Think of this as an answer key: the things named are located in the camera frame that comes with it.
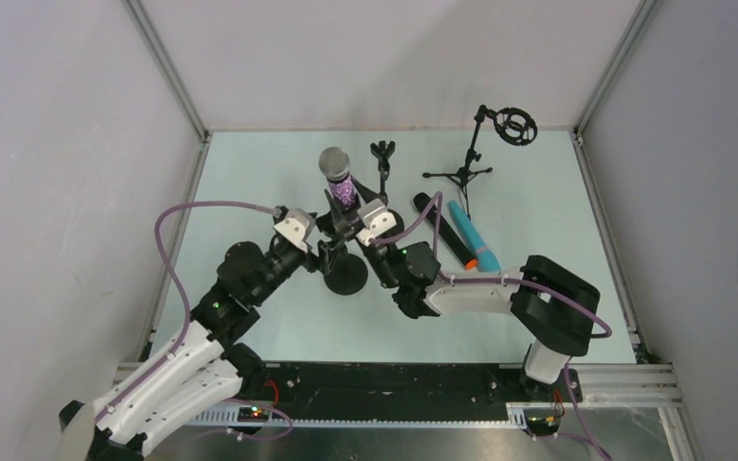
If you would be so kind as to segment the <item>black ring clip stand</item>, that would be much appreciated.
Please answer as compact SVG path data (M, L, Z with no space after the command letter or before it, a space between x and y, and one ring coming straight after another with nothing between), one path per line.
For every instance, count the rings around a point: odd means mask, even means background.
M335 262L333 270L328 275L323 275L324 282L334 294L351 296L358 293L365 286L368 280L368 269L363 260L349 252L349 239L330 239L324 234L324 216L327 213L316 218L316 225L324 235L321 240L342 240L344 248L343 253Z

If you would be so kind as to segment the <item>black fork clip stand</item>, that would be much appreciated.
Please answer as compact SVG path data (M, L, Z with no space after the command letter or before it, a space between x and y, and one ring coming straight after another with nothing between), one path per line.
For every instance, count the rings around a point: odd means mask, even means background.
M388 204L388 194L386 193L386 182L390 176L390 158L394 154L396 143L394 141L381 140L370 145L371 154L377 160L378 172L380 177L380 190L371 194L372 200L381 200L386 204L387 210L395 219L395 224L381 235L382 239L391 238L403 232L405 223L401 215L390 208Z

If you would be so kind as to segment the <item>purple glitter microphone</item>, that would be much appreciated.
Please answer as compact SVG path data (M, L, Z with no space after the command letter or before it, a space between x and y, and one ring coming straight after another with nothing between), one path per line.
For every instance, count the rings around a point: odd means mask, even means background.
M351 212L358 206L357 187L350 171L350 158L340 147L324 149L318 166L327 181L335 205L341 212Z

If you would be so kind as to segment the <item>black microphone orange end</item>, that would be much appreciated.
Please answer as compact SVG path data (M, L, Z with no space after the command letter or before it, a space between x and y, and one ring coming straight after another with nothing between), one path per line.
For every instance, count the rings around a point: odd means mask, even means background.
M432 198L433 195L425 192L417 193L412 199L414 209L418 213L423 213L426 211L426 207ZM425 219L431 225L432 229L437 231L439 239L448 247L466 271L479 267L477 257L461 239L455 228L447 221L447 218L443 217L442 214L439 217L437 216L436 205L427 212Z

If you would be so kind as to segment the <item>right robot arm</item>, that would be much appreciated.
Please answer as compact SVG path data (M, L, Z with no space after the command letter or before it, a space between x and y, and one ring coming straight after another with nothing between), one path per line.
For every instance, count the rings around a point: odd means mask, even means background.
M331 291L350 295L375 273L395 305L411 319L455 313L491 313L516 318L533 336L523 362L527 379L553 384L574 357L588 354L596 338L611 335L597 315L600 291L553 260L532 255L514 272L446 273L436 243L399 241L441 210L427 200L409 227L380 194L346 175L327 181L330 211L318 223L330 242L325 274Z

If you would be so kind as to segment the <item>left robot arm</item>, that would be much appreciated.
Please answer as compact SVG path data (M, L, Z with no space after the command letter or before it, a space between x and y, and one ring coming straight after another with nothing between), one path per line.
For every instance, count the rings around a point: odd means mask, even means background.
M173 432L225 400L252 400L267 379L262 359L241 342L258 308L297 270L328 274L339 244L302 250L276 235L263 252L231 246L211 289L159 351L108 393L59 414L57 460L142 460Z

